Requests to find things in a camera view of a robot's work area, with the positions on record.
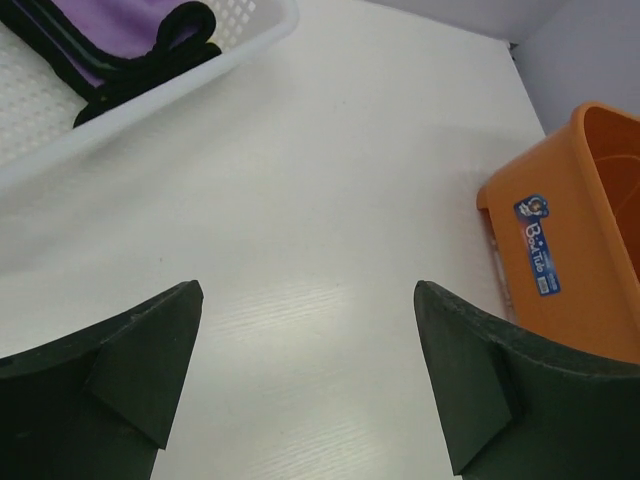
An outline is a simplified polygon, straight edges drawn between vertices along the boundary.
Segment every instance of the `printed label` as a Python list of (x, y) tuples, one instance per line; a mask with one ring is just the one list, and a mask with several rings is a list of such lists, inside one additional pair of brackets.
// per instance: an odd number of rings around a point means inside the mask
[(543, 297), (560, 293), (558, 274), (542, 229), (542, 219), (549, 216), (547, 201), (541, 195), (531, 195), (513, 208), (520, 223), (538, 293)]

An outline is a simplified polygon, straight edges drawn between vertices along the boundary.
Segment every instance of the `lavender wall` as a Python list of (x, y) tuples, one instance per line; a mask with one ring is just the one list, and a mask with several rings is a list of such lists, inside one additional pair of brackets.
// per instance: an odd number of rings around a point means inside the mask
[(522, 42), (568, 0), (371, 1), (417, 13), (490, 37)]
[(513, 54), (547, 132), (588, 100), (640, 114), (640, 0), (571, 0)]

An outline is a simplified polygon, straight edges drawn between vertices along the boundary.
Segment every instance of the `tabletop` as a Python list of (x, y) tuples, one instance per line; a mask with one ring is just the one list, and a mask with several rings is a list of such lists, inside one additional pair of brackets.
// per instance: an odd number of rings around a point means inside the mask
[(412, 295), (495, 314), (475, 210), (542, 138), (504, 42), (355, 0), (0, 204), (0, 356), (200, 280), (153, 480), (452, 477)]

